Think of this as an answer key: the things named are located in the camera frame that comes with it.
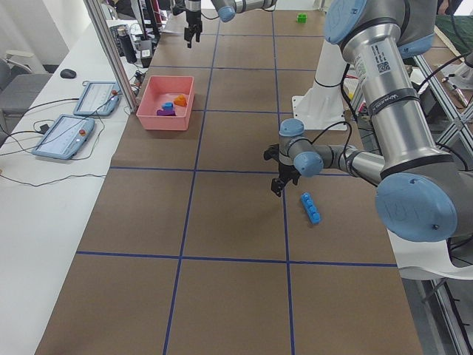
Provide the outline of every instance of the pink bin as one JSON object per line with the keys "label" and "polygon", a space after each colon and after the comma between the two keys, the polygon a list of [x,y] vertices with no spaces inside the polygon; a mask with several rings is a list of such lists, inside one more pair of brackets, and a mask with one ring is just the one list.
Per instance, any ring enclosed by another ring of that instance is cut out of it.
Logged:
{"label": "pink bin", "polygon": [[[174,105],[175,116],[158,116],[156,112],[166,102],[183,94],[187,106]],[[194,103],[194,77],[192,76],[160,76],[149,79],[143,99],[136,116],[144,129],[161,129],[166,131],[186,131]]]}

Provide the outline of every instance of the black mouse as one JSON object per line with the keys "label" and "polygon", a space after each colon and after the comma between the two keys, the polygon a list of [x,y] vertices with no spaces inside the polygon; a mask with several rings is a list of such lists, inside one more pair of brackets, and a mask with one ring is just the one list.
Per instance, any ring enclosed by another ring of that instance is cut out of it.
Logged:
{"label": "black mouse", "polygon": [[77,73],[72,69],[64,69],[61,71],[61,77],[64,79],[73,79],[77,76]]}

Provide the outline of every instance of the brown table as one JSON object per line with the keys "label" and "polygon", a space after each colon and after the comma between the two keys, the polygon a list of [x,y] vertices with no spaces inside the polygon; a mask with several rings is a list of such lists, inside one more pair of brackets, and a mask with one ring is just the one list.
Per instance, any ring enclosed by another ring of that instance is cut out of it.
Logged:
{"label": "brown table", "polygon": [[190,127],[130,116],[38,355],[422,354],[374,188],[330,170],[270,191],[262,153],[323,42],[296,14],[205,21],[192,50],[163,35],[147,76],[196,78]]}

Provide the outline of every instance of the table surface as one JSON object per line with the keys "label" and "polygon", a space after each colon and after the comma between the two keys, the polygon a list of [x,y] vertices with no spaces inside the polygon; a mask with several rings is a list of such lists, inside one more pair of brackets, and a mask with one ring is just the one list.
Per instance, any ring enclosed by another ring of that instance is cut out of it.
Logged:
{"label": "table surface", "polygon": [[128,119],[38,355],[421,354],[374,188],[329,170],[270,191],[262,153],[323,43],[324,16],[296,14],[205,21],[192,50],[162,36],[149,75],[194,76],[190,126]]}
{"label": "table surface", "polygon": [[[110,25],[121,23],[124,21],[111,21]],[[131,77],[136,67],[125,61],[123,65]],[[65,68],[76,71],[77,77],[62,79],[59,72]],[[84,90],[83,81],[114,80],[91,25],[32,106],[78,98]],[[69,101],[34,109],[23,117],[16,132],[31,130],[40,120],[72,114],[75,104],[76,101]],[[68,175],[106,175],[128,116],[122,99],[114,113],[103,119],[105,130],[98,145],[83,161],[47,160],[26,152],[7,155],[19,150],[9,138],[0,149],[2,174],[34,184]],[[96,128],[76,158],[91,152],[92,142],[102,128],[100,121]],[[16,137],[24,148],[34,147],[40,139],[36,134]],[[0,354],[34,354],[102,184],[103,178],[82,177],[33,188],[0,179]]]}

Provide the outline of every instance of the black bottle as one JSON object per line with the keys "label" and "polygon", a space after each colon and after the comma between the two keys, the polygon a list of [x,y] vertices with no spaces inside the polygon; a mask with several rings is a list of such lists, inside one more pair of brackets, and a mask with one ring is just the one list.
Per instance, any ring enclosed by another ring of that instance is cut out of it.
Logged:
{"label": "black bottle", "polygon": [[135,55],[135,49],[130,36],[126,32],[125,27],[118,28],[118,39],[120,39],[120,44],[123,49],[123,53],[125,53],[126,61],[129,63],[136,63],[137,59]]}

